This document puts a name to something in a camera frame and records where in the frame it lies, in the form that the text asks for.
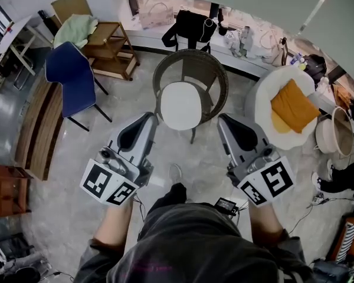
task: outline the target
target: white round armchair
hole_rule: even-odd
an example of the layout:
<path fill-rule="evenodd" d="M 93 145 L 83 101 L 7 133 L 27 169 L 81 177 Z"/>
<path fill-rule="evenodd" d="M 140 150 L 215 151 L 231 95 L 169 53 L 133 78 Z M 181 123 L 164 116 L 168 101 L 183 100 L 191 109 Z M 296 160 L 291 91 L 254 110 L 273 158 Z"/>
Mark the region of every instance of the white round armchair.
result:
<path fill-rule="evenodd" d="M 245 100 L 245 116 L 261 126 L 271 144 L 283 150 L 303 145 L 317 124 L 315 118 L 301 133 L 293 130 L 280 133 L 274 127 L 271 100 L 291 79 L 296 82 L 305 96 L 314 93 L 314 82 L 308 74 L 295 66 L 283 66 L 263 76 Z"/>

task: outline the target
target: black pants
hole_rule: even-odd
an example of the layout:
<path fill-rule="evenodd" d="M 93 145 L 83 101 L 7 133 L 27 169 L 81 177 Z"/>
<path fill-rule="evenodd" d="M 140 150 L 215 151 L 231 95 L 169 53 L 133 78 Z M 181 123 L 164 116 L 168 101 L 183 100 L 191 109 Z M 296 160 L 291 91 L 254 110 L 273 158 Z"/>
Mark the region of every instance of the black pants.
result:
<path fill-rule="evenodd" d="M 333 169 L 333 181 L 328 182 L 322 180 L 320 182 L 320 189 L 327 193 L 339 193 L 344 190 L 354 190 L 354 163 L 344 170 Z"/>
<path fill-rule="evenodd" d="M 164 197 L 159 198 L 151 207 L 148 214 L 153 210 L 162 208 L 168 205 L 178 205 L 186 201 L 186 188 L 181 183 L 176 183 L 171 187 L 171 190 Z"/>

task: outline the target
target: striped fabric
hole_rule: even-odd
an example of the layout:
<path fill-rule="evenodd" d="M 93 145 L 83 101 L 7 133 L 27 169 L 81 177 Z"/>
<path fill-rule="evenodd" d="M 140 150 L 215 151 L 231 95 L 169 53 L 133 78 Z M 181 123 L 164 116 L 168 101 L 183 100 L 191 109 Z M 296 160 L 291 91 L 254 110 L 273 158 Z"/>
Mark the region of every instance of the striped fabric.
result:
<path fill-rule="evenodd" d="M 347 222 L 345 225 L 346 232 L 342 240 L 341 247 L 338 251 L 336 262 L 342 262 L 346 259 L 348 251 L 353 244 L 354 240 L 354 224 Z"/>

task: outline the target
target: white shoe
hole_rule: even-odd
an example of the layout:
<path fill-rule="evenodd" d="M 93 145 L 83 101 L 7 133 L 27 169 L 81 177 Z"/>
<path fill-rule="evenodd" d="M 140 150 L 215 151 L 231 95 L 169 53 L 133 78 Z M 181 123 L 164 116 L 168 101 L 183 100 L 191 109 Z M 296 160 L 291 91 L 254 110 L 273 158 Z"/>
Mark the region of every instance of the white shoe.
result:
<path fill-rule="evenodd" d="M 182 183 L 182 171 L 178 164 L 172 163 L 169 167 L 169 178 L 173 185 Z"/>
<path fill-rule="evenodd" d="M 321 192 L 320 182 L 321 182 L 321 178 L 319 177 L 319 175 L 316 172 L 313 172 L 312 173 L 312 183 L 318 192 Z"/>
<path fill-rule="evenodd" d="M 332 175 L 333 175 L 333 169 L 334 169 L 334 165 L 331 159 L 328 159 L 327 163 L 326 163 L 326 169 L 328 170 L 328 174 L 327 174 L 327 178 L 328 180 L 332 180 Z"/>

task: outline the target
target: handbag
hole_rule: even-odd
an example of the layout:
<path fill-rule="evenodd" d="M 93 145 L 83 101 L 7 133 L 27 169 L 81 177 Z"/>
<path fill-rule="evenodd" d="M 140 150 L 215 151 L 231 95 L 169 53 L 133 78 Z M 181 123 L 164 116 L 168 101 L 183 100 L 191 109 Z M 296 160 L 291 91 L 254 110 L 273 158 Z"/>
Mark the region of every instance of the handbag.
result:
<path fill-rule="evenodd" d="M 139 21 L 143 29 L 174 23 L 175 17 L 172 7 L 168 7 L 163 2 L 158 2 L 153 4 L 150 8 L 147 8 L 146 5 L 148 1 L 149 0 L 146 1 L 144 8 L 139 10 Z M 163 5 L 165 9 L 155 10 L 154 8 L 157 5 Z"/>
<path fill-rule="evenodd" d="M 177 35 L 188 39 L 188 48 L 195 49 L 197 42 L 207 42 L 201 50 L 211 53 L 210 39 L 216 30 L 216 23 L 200 14 L 191 11 L 179 11 L 176 23 L 164 34 L 162 41 L 165 47 L 176 47 L 178 50 Z"/>

